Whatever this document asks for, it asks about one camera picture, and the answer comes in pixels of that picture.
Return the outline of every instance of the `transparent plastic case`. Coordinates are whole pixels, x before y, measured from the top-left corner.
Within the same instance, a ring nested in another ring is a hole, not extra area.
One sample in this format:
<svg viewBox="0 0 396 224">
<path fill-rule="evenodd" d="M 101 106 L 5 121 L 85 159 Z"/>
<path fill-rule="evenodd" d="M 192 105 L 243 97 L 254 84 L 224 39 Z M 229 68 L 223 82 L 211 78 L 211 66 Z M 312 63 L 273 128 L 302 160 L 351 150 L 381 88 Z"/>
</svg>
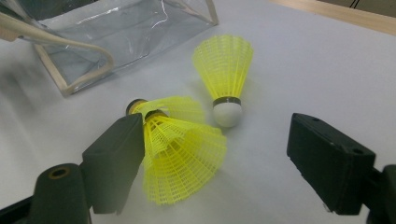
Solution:
<svg viewBox="0 0 396 224">
<path fill-rule="evenodd" d="M 35 44 L 63 95 L 218 24 L 212 0 L 0 0 L 0 4 L 24 23 L 0 17 L 0 30 Z"/>
</svg>

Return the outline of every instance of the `yellow shuttlecock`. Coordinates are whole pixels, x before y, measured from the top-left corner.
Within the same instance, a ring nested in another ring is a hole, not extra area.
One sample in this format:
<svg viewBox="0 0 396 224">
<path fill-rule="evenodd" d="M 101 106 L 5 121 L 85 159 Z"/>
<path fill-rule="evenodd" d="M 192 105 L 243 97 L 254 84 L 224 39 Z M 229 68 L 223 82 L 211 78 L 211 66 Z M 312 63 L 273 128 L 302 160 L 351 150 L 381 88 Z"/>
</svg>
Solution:
<svg viewBox="0 0 396 224">
<path fill-rule="evenodd" d="M 242 37 L 215 35 L 194 51 L 192 61 L 213 98 L 216 122 L 233 127 L 242 117 L 240 95 L 253 57 Z"/>
<path fill-rule="evenodd" d="M 143 189 L 151 201 L 171 204 L 186 199 L 219 169 L 226 138 L 220 129 L 193 122 L 203 121 L 204 113 L 191 98 L 136 100 L 128 107 L 128 114 L 145 116 Z"/>
</svg>

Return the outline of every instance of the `plastic pouch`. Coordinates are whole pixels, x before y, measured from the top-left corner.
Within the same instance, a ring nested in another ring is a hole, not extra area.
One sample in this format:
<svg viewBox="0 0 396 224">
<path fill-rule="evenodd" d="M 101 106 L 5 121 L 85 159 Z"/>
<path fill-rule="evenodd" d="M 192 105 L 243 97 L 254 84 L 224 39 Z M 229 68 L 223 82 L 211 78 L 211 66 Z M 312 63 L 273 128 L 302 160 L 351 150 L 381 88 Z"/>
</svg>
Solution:
<svg viewBox="0 0 396 224">
<path fill-rule="evenodd" d="M 32 41 L 63 95 L 218 24 L 212 0 L 0 0 L 0 38 Z"/>
</svg>

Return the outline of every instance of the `white shuttlecock tip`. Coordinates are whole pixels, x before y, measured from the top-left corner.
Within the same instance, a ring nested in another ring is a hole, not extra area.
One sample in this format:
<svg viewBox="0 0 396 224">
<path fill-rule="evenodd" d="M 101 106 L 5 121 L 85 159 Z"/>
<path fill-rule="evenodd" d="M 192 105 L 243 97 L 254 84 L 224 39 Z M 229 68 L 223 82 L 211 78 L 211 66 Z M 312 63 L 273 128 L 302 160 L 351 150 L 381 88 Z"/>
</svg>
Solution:
<svg viewBox="0 0 396 224">
<path fill-rule="evenodd" d="M 213 102 L 213 115 L 221 127 L 231 128 L 242 118 L 241 100 L 236 97 L 221 97 Z"/>
</svg>

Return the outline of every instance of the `white table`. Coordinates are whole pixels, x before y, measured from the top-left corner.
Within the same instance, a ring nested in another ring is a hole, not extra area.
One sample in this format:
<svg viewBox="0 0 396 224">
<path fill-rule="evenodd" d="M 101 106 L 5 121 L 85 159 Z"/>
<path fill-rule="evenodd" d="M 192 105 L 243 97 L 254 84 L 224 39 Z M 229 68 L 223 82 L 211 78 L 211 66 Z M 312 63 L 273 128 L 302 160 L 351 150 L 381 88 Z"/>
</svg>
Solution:
<svg viewBox="0 0 396 224">
<path fill-rule="evenodd" d="M 396 162 L 396 37 L 261 0 L 216 0 L 220 25 L 128 74 L 63 98 L 29 43 L 0 41 L 0 208 L 32 195 L 53 165 L 81 153 L 135 98 L 190 95 L 214 124 L 211 100 L 192 63 L 212 35 L 241 35 L 255 54 L 242 95 L 242 123 L 224 131 L 228 154 L 217 175 L 188 200 L 157 206 L 142 191 L 142 169 L 124 213 L 93 223 L 364 223 L 339 217 L 286 155 L 290 117 L 325 120 Z"/>
</svg>

